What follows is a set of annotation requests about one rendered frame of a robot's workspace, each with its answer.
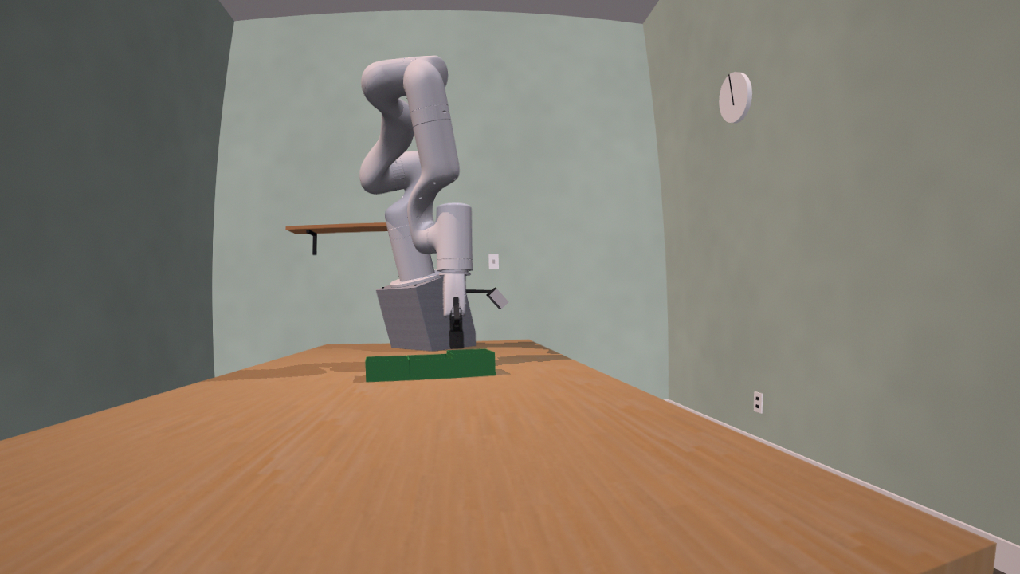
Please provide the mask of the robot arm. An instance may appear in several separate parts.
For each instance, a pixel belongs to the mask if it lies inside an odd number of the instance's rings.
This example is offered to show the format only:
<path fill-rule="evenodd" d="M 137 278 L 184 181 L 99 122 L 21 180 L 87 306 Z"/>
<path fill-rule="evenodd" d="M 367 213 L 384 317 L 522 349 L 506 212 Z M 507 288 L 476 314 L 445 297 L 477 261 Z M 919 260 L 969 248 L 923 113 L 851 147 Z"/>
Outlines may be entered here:
<path fill-rule="evenodd" d="M 434 222 L 437 193 L 460 174 L 447 80 L 447 65 L 438 56 L 373 62 L 362 73 L 362 93 L 382 113 L 382 123 L 378 143 L 362 161 L 360 182 L 371 194 L 405 190 L 385 212 L 398 271 L 392 288 L 473 271 L 473 208 L 443 204 Z M 406 151 L 413 134 L 418 151 Z M 430 254 L 437 254 L 436 272 Z"/>

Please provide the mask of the green three-compartment tray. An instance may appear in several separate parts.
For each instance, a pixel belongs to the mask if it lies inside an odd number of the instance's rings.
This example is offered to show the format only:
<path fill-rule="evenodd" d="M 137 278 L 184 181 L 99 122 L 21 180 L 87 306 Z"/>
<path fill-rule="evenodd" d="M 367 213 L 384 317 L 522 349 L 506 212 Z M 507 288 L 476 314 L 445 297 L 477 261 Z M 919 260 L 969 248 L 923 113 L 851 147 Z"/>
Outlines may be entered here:
<path fill-rule="evenodd" d="M 367 356 L 365 367 L 367 382 L 496 375 L 495 352 L 487 348 L 447 350 L 447 355 Z"/>

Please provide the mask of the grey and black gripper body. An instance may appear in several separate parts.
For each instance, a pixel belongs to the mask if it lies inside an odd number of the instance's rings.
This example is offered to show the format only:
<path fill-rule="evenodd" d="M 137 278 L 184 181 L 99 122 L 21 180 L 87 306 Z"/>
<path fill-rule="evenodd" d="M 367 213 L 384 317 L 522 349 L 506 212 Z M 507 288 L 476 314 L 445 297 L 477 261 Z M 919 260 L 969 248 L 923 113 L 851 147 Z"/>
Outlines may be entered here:
<path fill-rule="evenodd" d="M 471 275 L 467 272 L 449 272 L 449 273 L 439 273 L 438 276 L 443 276 L 443 309 L 444 317 L 447 317 L 452 310 L 452 316 L 454 316 L 454 298 L 459 297 L 459 313 L 465 316 L 466 308 L 466 276 Z M 462 310 L 462 313 L 461 313 Z"/>

